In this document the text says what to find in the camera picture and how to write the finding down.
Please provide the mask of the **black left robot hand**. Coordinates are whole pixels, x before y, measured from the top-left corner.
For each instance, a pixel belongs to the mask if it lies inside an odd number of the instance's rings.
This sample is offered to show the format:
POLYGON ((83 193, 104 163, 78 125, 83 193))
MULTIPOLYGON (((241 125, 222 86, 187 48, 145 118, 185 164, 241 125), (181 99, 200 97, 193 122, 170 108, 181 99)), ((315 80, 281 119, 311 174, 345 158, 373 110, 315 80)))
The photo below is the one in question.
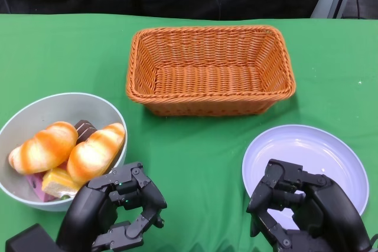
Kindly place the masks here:
POLYGON ((63 219, 57 246, 63 251, 125 251, 143 245, 151 226, 162 228, 167 203, 140 162, 113 168, 86 182, 63 219))

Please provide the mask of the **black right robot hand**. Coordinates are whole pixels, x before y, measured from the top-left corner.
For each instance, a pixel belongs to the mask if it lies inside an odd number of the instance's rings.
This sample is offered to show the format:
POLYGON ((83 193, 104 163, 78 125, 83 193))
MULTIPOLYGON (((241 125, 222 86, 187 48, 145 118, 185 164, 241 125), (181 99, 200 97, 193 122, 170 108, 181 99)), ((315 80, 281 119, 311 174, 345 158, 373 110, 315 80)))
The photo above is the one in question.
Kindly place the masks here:
POLYGON ((247 207, 250 235, 273 251, 376 251, 359 212, 336 181, 271 159, 247 207))

